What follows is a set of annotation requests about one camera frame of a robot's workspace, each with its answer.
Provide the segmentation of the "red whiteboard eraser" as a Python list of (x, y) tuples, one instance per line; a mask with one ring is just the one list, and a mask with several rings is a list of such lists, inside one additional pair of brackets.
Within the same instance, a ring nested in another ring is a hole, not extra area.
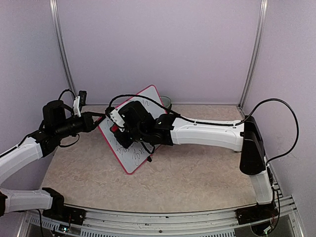
[(119, 130), (119, 128), (118, 128), (116, 125), (113, 125), (113, 126), (110, 128), (110, 131), (111, 131), (112, 133), (116, 133), (118, 130)]

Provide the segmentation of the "pink framed whiteboard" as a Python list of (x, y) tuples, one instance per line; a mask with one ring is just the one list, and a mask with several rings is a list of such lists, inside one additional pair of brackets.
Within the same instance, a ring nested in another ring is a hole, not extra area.
[[(164, 109), (147, 99), (131, 96), (125, 102), (116, 106), (116, 108), (119, 109), (130, 101), (140, 101), (145, 109), (151, 113), (155, 119), (166, 113)], [(151, 155), (147, 151), (152, 151), (153, 147), (146, 143), (144, 143), (145, 147), (143, 147), (141, 143), (136, 142), (131, 144), (129, 148), (124, 148), (121, 144), (119, 144), (114, 137), (114, 134), (110, 131), (110, 128), (113, 125), (114, 123), (109, 118), (106, 118), (99, 124), (98, 128), (123, 170), (127, 174), (133, 174), (134, 171), (145, 163), (147, 158)]]

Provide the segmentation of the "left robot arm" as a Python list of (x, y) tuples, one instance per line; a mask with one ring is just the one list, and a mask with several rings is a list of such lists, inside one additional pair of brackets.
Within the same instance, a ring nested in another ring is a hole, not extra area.
[[(81, 113), (83, 103), (77, 97), (74, 107), (54, 100), (43, 107), (43, 121), (39, 129), (26, 135), (22, 141), (0, 156), (0, 181), (16, 173), (33, 161), (53, 153), (62, 147), (61, 141), (69, 136), (79, 136), (81, 132), (93, 131), (104, 119), (105, 114)], [(56, 218), (63, 220), (69, 215), (64, 205), (64, 197), (51, 188), (41, 190), (0, 190), (0, 214), (32, 209), (48, 210)]]

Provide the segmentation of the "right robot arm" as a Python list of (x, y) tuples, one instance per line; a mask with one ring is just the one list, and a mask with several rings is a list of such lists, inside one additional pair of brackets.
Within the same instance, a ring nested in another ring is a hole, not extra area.
[(139, 101), (111, 108), (108, 116), (114, 123), (111, 132), (124, 148), (133, 142), (151, 146), (198, 144), (240, 152), (239, 169), (250, 177), (256, 195), (252, 214), (263, 219), (271, 212), (274, 194), (262, 136), (254, 117), (249, 116), (245, 121), (209, 121), (169, 111), (154, 118)]

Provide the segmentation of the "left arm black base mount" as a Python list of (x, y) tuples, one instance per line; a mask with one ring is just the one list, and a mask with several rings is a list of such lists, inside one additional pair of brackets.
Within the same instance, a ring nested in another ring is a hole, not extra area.
[(51, 208), (42, 212), (44, 217), (67, 222), (68, 224), (83, 225), (86, 211), (81, 208), (69, 207), (64, 204), (64, 197), (52, 188), (42, 188), (52, 197)]

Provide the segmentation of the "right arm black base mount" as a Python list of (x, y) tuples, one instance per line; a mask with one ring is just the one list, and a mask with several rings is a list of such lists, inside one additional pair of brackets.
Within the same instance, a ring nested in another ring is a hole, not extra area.
[(274, 202), (238, 208), (235, 212), (239, 225), (276, 217), (279, 213), (278, 208)]

